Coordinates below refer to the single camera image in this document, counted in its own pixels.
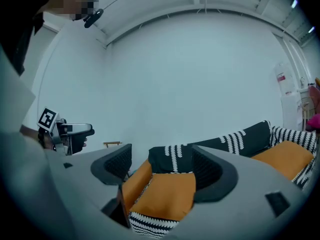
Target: fluorescent light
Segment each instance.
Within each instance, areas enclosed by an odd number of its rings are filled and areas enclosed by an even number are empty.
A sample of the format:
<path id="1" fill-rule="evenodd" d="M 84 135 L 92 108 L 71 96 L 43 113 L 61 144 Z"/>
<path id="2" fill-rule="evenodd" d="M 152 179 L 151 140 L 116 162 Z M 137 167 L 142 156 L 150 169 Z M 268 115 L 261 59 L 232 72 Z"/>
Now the fluorescent light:
<path id="1" fill-rule="evenodd" d="M 312 31 L 314 31 L 315 30 L 315 27 L 313 26 L 309 31 L 308 31 L 308 33 L 311 33 Z"/>
<path id="2" fill-rule="evenodd" d="M 298 4 L 298 0 L 293 0 L 293 3 L 291 4 L 291 8 L 295 8 Z"/>

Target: white sleeve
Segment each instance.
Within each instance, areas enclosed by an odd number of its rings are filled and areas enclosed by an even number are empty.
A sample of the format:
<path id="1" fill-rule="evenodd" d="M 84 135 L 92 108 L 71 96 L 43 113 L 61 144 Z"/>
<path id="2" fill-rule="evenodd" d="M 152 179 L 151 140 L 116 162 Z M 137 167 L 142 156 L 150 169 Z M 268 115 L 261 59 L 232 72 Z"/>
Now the white sleeve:
<path id="1" fill-rule="evenodd" d="M 19 132 L 34 99 L 0 45 L 0 132 Z"/>

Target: ceiling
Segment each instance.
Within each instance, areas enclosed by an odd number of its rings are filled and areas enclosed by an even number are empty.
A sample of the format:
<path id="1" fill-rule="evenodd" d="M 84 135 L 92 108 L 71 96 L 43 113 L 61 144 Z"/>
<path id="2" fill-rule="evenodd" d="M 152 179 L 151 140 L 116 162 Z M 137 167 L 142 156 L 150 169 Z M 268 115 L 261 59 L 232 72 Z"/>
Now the ceiling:
<path id="1" fill-rule="evenodd" d="M 305 14 L 293 0 L 99 0 L 104 9 L 95 25 L 107 35 L 107 43 L 121 37 L 127 31 L 159 17 L 172 17 L 179 12 L 221 13 L 237 12 L 266 21 L 299 43 L 304 43 L 312 28 Z"/>

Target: white wall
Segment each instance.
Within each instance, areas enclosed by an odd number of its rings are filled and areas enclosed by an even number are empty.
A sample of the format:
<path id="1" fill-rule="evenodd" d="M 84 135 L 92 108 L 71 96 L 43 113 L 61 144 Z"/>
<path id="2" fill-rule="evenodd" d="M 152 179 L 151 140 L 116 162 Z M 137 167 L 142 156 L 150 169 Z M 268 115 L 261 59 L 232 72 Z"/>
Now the white wall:
<path id="1" fill-rule="evenodd" d="M 211 139 L 262 120 L 283 124 L 273 68 L 289 60 L 261 22 L 180 15 L 144 25 L 111 52 L 106 138 L 132 143 L 132 168 L 154 146 Z"/>
<path id="2" fill-rule="evenodd" d="M 305 47 L 302 48 L 308 63 L 312 83 L 315 78 L 320 78 L 320 41 L 315 36 Z"/>
<path id="3" fill-rule="evenodd" d="M 36 35 L 32 34 L 23 64 L 25 70 L 20 77 L 28 88 L 31 89 L 44 52 L 56 35 L 45 27 L 40 28 Z"/>
<path id="4" fill-rule="evenodd" d="M 45 106 L 58 111 L 68 123 L 92 124 L 83 152 L 102 149 L 105 134 L 105 103 L 102 92 L 106 50 L 83 27 L 67 22 L 44 54 L 32 86 L 37 96 L 24 124 L 37 129 L 39 113 Z"/>

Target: orange cushion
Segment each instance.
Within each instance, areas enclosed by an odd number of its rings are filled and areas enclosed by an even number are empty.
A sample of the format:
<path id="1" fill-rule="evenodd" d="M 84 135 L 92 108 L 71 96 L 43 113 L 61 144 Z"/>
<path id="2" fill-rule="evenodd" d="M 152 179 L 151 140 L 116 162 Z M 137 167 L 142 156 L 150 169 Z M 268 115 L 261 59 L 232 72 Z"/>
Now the orange cushion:
<path id="1" fill-rule="evenodd" d="M 130 211 L 180 221 L 191 210 L 195 192 L 193 173 L 154 174 L 149 187 Z"/>
<path id="2" fill-rule="evenodd" d="M 122 194 L 127 214 L 130 208 L 149 183 L 152 176 L 151 164 L 148 160 L 139 167 L 139 169 L 122 185 Z"/>
<path id="3" fill-rule="evenodd" d="M 283 141 L 251 158 L 271 165 L 291 181 L 311 162 L 314 156 L 296 143 Z"/>

